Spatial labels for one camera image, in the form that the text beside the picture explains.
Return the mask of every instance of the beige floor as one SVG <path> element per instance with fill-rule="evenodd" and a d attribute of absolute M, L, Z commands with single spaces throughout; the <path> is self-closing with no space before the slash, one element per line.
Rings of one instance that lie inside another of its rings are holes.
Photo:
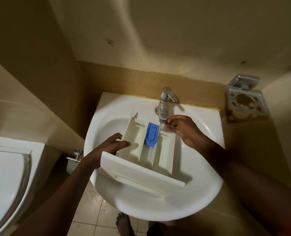
<path fill-rule="evenodd" d="M 116 217 L 119 210 L 108 204 L 89 182 L 81 198 L 68 236 L 119 236 Z M 137 236 L 145 236 L 148 230 L 146 220 L 130 217 Z"/>

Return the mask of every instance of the blue fabric softener insert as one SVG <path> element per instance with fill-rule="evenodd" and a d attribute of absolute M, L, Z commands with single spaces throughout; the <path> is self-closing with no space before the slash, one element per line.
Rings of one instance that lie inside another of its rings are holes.
<path fill-rule="evenodd" d="M 146 135 L 144 138 L 144 144 L 150 147 L 155 147 L 157 143 L 157 137 L 159 135 L 159 125 L 154 123 L 149 123 Z"/>

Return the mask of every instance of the toilet seat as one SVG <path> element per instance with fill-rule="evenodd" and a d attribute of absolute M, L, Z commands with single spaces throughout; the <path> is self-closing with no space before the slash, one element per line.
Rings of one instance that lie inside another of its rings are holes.
<path fill-rule="evenodd" d="M 30 152 L 0 147 L 0 228 L 13 215 L 25 195 L 29 182 Z"/>

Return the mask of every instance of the white sink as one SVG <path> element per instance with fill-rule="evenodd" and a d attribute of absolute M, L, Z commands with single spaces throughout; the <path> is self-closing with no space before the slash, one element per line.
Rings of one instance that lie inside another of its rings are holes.
<path fill-rule="evenodd" d="M 124 133 L 131 112 L 154 124 L 158 100 L 103 92 L 88 129 L 84 155 L 116 132 Z M 217 110 L 170 103 L 169 115 L 187 115 L 209 138 L 224 147 L 220 114 Z M 156 197 L 137 188 L 117 182 L 95 170 L 90 178 L 99 194 L 118 210 L 150 221 L 170 221 L 186 217 L 206 207 L 222 186 L 221 177 L 194 149 L 176 136 L 173 169 L 170 177 L 185 182 L 185 187 L 166 198 Z"/>

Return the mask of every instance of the left hand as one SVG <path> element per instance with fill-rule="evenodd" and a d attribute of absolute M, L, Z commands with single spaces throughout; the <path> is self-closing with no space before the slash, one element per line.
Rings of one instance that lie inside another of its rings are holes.
<path fill-rule="evenodd" d="M 118 132 L 109 138 L 107 138 L 102 144 L 92 150 L 89 154 L 85 156 L 85 158 L 90 158 L 93 160 L 93 164 L 96 167 L 100 166 L 102 152 L 108 152 L 111 154 L 115 154 L 117 151 L 131 146 L 130 142 L 127 141 L 117 141 L 117 139 L 121 140 L 122 135 Z"/>

